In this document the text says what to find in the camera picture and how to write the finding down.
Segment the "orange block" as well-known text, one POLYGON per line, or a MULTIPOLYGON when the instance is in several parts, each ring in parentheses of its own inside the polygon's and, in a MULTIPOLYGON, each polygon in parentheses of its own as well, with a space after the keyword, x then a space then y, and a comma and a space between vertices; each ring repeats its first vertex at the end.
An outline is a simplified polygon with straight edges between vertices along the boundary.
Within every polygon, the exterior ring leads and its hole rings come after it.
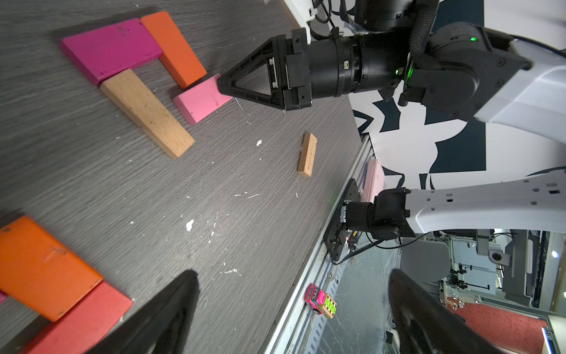
POLYGON ((1 228, 1 291, 50 321, 58 321, 102 281, 32 218, 1 228))
POLYGON ((206 76, 206 69, 167 11, 143 16, 141 21, 162 49, 159 60, 182 89, 206 76))

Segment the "red block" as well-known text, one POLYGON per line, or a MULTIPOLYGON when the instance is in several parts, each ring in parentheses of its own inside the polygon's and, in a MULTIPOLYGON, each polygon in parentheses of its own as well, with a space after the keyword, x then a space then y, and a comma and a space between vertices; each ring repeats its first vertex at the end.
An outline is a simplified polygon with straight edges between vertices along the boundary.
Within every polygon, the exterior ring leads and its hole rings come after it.
POLYGON ((22 353, 85 353, 99 343, 133 305, 102 281, 61 319, 49 324, 22 353))

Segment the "pink tray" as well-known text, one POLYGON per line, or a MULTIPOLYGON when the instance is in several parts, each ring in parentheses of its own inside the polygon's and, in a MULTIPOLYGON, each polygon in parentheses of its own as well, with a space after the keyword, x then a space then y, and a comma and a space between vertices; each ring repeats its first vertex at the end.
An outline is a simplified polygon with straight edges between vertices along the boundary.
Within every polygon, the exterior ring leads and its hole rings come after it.
POLYGON ((362 201, 373 202, 374 198, 384 190, 385 172, 377 159, 371 159, 367 164, 363 184, 362 201))

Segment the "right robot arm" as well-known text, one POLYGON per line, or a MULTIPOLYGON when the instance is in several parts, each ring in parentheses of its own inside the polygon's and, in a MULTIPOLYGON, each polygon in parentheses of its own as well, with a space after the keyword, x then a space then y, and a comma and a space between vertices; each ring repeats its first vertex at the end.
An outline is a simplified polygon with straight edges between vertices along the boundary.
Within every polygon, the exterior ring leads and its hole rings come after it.
MULTIPOLYGON (((565 54, 540 42, 466 22, 434 28, 437 1, 357 1, 338 29, 270 38, 218 80, 222 94, 286 111, 377 90, 463 121, 507 125, 565 141, 565 54)), ((343 199, 337 230, 376 241, 439 230, 565 231, 565 173, 445 190, 384 190, 343 199)))

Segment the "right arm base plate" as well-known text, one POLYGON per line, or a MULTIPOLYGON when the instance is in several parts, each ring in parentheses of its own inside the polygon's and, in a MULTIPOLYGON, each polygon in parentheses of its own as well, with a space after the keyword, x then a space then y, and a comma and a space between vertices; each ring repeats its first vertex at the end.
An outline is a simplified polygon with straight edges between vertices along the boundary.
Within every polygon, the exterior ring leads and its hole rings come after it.
POLYGON ((346 184, 323 236, 324 245, 334 262, 340 260, 343 248, 346 246, 346 238, 350 235, 345 222, 340 218, 342 207, 346 201, 361 201, 359 188, 354 178, 351 178, 346 184))

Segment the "small pink toy car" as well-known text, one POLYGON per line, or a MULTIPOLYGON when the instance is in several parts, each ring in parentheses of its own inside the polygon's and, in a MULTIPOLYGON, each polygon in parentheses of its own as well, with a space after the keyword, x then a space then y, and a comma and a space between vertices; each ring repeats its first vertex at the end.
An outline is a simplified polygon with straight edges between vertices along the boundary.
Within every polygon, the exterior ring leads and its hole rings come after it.
POLYGON ((309 284, 307 287, 305 292, 305 302, 317 314, 324 315, 328 319, 333 319, 336 315, 337 304, 334 299, 314 283, 309 284))

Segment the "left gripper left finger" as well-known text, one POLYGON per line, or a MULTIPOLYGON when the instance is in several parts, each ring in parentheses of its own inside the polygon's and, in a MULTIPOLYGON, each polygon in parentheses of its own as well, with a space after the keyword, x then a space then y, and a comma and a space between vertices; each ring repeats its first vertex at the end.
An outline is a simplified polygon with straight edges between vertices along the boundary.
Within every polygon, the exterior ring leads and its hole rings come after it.
POLYGON ((184 352, 199 295, 198 273, 187 269, 88 352, 184 352))

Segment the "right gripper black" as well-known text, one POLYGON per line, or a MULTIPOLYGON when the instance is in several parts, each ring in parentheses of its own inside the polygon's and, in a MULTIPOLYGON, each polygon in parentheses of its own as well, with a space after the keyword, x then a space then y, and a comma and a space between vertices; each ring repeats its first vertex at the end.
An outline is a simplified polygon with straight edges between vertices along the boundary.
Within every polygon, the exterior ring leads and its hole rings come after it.
POLYGON ((392 99, 407 63, 407 31, 341 36, 306 43, 306 30, 271 37, 232 69, 220 76, 221 94, 280 110, 310 107, 314 99, 378 91, 392 99), (237 81, 265 67, 275 94, 236 87, 237 81))

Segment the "light pink block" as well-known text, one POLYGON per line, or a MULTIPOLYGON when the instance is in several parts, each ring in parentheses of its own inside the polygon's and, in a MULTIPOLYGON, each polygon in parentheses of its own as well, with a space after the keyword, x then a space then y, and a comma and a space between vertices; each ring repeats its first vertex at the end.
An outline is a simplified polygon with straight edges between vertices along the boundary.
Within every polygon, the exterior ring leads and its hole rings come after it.
POLYGON ((218 89, 220 77, 215 75, 172 100, 189 125, 198 124, 232 99, 220 93, 218 89))

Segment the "natural wood block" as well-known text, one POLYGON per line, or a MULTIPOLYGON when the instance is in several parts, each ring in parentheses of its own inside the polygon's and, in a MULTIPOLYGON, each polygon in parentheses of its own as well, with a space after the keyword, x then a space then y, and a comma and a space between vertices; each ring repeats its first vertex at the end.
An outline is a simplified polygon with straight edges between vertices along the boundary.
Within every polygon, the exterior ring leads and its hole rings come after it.
POLYGON ((298 166, 298 173, 302 176, 312 176, 317 143, 318 140, 312 133, 304 135, 298 166))
POLYGON ((172 159, 195 143, 194 138, 131 69, 103 81, 100 90, 172 159))

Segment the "magenta block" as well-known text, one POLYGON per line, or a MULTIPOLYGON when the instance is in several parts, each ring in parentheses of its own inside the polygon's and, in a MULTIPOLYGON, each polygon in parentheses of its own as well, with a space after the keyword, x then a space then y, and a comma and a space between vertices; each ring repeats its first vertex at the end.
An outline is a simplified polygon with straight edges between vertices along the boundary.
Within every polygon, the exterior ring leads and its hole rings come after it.
POLYGON ((140 19, 66 37, 61 41, 60 49, 96 86, 162 55, 161 47, 140 19))

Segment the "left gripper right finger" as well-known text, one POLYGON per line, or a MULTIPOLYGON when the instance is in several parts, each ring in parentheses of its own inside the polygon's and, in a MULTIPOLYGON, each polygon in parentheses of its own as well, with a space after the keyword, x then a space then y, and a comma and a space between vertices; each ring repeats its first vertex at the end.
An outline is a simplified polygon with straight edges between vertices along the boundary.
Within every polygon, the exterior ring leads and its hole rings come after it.
POLYGON ((500 352, 401 270, 391 272, 388 292, 399 352, 500 352))

